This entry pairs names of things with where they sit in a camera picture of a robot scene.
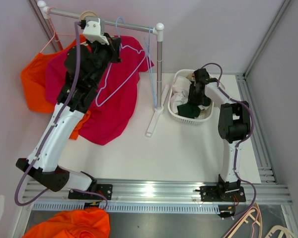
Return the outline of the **light blue wire hanger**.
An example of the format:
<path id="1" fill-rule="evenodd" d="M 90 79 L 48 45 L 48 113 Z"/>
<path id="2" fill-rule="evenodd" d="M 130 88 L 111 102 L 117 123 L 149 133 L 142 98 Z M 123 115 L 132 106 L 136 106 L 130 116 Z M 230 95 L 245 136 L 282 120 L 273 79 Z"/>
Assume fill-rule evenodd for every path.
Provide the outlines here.
<path id="1" fill-rule="evenodd" d="M 145 57 L 147 61 L 147 67 L 148 67 L 148 72 L 149 72 L 149 80 L 150 80 L 150 86 L 151 86 L 151 93 L 152 93 L 152 100 L 153 100 L 153 107 L 157 107 L 157 95 L 155 92 L 155 86 L 154 86 L 154 77 L 153 77 L 153 66 L 152 66 L 152 61 L 151 61 L 151 51 L 150 51 L 150 36 L 151 36 L 151 27 L 148 29 L 148 37 L 144 38 L 144 43 L 145 43 Z"/>
<path id="2" fill-rule="evenodd" d="M 97 107 L 103 106 L 123 87 L 132 82 L 142 68 L 148 69 L 145 64 L 146 53 L 139 41 L 132 36 L 117 34 L 121 38 L 119 53 L 121 62 L 111 63 L 102 79 L 98 94 L 95 98 Z"/>

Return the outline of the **green and white t shirt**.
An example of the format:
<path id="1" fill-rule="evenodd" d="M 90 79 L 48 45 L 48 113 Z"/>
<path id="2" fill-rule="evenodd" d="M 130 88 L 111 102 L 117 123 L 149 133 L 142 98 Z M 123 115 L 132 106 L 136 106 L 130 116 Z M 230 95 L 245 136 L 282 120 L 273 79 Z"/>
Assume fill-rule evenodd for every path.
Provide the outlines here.
<path id="1" fill-rule="evenodd" d="M 211 116 L 212 102 L 209 105 L 201 104 L 200 86 L 194 75 L 178 75 L 174 78 L 169 98 L 170 111 L 178 118 L 186 120 L 203 120 Z"/>

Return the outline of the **beige t shirt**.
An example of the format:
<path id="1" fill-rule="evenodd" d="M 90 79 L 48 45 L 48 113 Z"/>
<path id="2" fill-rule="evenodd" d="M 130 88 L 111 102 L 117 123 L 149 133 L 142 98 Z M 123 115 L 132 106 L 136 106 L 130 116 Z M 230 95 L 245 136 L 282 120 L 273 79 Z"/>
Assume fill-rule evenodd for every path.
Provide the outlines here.
<path id="1" fill-rule="evenodd" d="M 192 72 L 186 76 L 187 79 L 189 79 L 190 83 L 194 83 L 196 86 L 199 85 L 201 86 L 201 81 L 195 79 L 195 74 Z M 197 105 L 192 105 L 187 103 L 190 106 L 190 114 L 187 116 L 188 118 L 191 119 L 204 119 L 208 117 L 208 111 L 210 110 L 210 106 L 212 101 L 209 100 L 209 105 L 208 106 L 197 106 Z"/>

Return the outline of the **beige wooden hanger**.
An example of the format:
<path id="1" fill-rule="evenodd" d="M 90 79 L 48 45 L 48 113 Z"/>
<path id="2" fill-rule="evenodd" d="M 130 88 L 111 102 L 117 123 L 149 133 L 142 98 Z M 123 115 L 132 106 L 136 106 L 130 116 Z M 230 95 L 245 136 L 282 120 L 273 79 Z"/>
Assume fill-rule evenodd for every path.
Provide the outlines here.
<path id="1" fill-rule="evenodd" d="M 98 17 L 97 14 L 93 11 L 84 11 L 80 17 L 79 21 L 85 20 L 87 17 Z"/>

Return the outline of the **magenta t shirt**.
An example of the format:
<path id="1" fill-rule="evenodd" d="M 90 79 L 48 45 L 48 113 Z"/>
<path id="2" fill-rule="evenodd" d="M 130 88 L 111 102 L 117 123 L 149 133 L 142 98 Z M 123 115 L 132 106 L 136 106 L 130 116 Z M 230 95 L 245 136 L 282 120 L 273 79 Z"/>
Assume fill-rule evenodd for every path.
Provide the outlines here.
<path id="1" fill-rule="evenodd" d="M 92 143 L 106 145 L 120 136 L 135 111 L 140 73 L 146 71 L 142 68 L 132 82 L 127 83 L 103 106 L 97 107 L 93 102 L 72 131 L 70 139 L 76 140 L 81 136 Z"/>

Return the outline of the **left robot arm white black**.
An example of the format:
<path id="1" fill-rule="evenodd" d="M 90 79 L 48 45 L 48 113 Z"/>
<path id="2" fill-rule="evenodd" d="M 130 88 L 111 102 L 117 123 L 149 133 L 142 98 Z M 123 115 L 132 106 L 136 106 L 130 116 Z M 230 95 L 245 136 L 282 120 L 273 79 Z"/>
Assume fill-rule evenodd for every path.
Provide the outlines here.
<path id="1" fill-rule="evenodd" d="M 119 63 L 121 38 L 108 37 L 107 44 L 87 41 L 68 50 L 64 66 L 65 84 L 52 118 L 36 148 L 27 158 L 19 158 L 16 167 L 51 191 L 79 189 L 84 198 L 97 193 L 93 178 L 59 166 L 61 153 L 74 128 L 97 95 L 99 83 L 108 66 Z"/>

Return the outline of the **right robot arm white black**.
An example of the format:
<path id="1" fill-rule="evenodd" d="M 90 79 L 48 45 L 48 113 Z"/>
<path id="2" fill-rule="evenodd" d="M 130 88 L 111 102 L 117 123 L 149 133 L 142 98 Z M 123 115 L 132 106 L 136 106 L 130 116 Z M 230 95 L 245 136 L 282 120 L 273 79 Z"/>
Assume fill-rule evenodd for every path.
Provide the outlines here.
<path id="1" fill-rule="evenodd" d="M 211 102 L 220 109 L 218 133 L 223 139 L 223 165 L 216 186 L 201 190 L 202 200 L 230 201 L 241 193 L 239 176 L 240 150 L 250 135 L 249 105 L 232 98 L 219 80 L 212 78 L 205 68 L 193 72 L 189 98 L 203 106 Z"/>

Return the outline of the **orange t shirt on hanger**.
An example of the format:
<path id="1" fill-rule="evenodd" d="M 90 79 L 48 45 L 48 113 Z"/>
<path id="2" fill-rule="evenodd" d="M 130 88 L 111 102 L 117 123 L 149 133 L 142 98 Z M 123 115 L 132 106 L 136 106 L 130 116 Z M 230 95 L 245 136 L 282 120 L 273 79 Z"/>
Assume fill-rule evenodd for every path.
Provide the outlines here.
<path id="1" fill-rule="evenodd" d="M 34 59 L 22 70 L 20 79 L 29 110 L 39 113 L 52 113 L 54 111 L 55 105 L 48 102 L 45 98 L 45 70 L 50 60 L 59 54 L 67 52 L 75 45 L 76 41 L 73 41 L 70 45 L 59 52 L 47 55 L 38 53 Z"/>

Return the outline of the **pink hanger on floor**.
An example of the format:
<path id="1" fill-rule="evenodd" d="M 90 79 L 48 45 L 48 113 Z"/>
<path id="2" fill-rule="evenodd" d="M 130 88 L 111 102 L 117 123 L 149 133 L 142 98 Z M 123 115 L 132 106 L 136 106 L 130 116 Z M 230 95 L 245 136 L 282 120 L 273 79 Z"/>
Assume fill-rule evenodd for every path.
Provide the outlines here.
<path id="1" fill-rule="evenodd" d="M 255 229 L 258 228 L 258 238 L 263 235 L 263 219 L 258 203 L 249 208 L 246 213 L 223 235 L 223 238 L 232 238 L 242 225 L 251 225 L 251 237 L 255 237 Z"/>

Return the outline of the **beige hanger on floor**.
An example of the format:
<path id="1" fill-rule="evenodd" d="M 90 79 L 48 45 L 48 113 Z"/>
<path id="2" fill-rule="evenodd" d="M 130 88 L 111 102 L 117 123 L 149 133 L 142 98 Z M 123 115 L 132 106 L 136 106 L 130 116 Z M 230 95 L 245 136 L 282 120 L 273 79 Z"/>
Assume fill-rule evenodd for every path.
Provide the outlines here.
<path id="1" fill-rule="evenodd" d="M 268 233 L 265 235 L 265 238 L 272 238 L 275 233 L 278 233 L 279 238 L 283 238 L 283 237 L 296 238 L 297 237 L 288 228 L 280 226 L 280 225 L 275 225 L 268 231 Z"/>

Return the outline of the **white perforated plastic basket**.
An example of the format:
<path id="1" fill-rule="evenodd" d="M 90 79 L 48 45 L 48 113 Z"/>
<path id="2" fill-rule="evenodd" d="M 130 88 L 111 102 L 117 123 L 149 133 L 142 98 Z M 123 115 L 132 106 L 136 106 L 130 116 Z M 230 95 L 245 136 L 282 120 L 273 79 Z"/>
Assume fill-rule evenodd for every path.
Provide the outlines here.
<path id="1" fill-rule="evenodd" d="M 187 79 L 186 76 L 192 72 L 194 72 L 192 69 L 181 69 L 176 72 L 171 84 L 167 108 L 174 120 L 182 123 L 199 125 L 211 118 L 214 107 L 213 102 L 211 103 L 210 110 L 208 111 L 208 117 L 204 119 L 191 119 L 188 117 L 183 117 L 178 114 L 177 109 L 177 106 L 180 104 L 184 105 L 188 102 L 189 83 L 187 83 L 187 81 L 189 81 L 189 79 Z"/>

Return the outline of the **orange cloth pile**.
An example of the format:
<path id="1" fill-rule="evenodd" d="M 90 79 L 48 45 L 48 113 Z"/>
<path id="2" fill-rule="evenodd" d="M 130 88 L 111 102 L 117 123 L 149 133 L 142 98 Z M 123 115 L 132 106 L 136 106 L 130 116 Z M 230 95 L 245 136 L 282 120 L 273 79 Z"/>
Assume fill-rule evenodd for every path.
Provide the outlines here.
<path id="1" fill-rule="evenodd" d="M 84 210 L 63 211 L 30 228 L 25 238 L 108 238 L 109 214 L 91 207 Z"/>

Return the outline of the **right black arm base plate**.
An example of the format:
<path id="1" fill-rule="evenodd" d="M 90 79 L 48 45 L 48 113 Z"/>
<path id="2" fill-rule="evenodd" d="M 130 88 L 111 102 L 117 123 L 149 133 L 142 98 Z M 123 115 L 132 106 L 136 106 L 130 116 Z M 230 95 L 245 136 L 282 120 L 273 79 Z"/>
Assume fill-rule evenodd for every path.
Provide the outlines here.
<path id="1" fill-rule="evenodd" d="M 215 185 L 203 185 L 195 189 L 201 197 L 202 202 L 246 202 L 244 188 L 241 187 L 238 191 L 220 192 Z"/>

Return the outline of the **aluminium rail frame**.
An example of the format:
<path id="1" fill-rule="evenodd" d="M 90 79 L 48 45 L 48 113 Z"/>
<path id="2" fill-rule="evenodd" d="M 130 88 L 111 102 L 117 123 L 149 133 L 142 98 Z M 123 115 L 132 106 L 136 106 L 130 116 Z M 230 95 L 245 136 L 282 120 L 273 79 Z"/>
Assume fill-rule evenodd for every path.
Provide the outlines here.
<path id="1" fill-rule="evenodd" d="M 201 186 L 215 185 L 210 182 L 180 182 L 180 181 L 144 181 L 144 180 L 119 180 L 99 179 L 100 184 L 112 184 L 110 202 L 127 203 L 183 203 L 200 202 L 200 194 L 195 191 Z M 246 204 L 253 198 L 253 188 L 242 183 L 246 193 Z M 256 202 L 265 205 L 292 204 L 293 200 L 287 185 L 275 183 L 262 183 L 255 185 L 257 190 Z M 22 201 L 33 199 L 44 190 L 44 187 L 34 180 L 30 180 L 23 195 Z M 46 191 L 37 201 L 69 201 L 69 191 L 66 189 L 58 192 Z"/>

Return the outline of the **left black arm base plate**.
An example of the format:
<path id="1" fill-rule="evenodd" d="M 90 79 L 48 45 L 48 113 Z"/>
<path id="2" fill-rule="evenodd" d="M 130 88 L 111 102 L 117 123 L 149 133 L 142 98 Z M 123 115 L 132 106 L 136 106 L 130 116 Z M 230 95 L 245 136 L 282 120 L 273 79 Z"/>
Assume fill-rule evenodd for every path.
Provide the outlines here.
<path id="1" fill-rule="evenodd" d="M 68 199 L 76 199 L 76 200 L 103 200 L 105 197 L 107 200 L 111 200 L 112 197 L 112 184 L 100 184 L 96 183 L 91 185 L 87 191 L 79 192 L 76 190 L 71 190 L 68 193 Z"/>

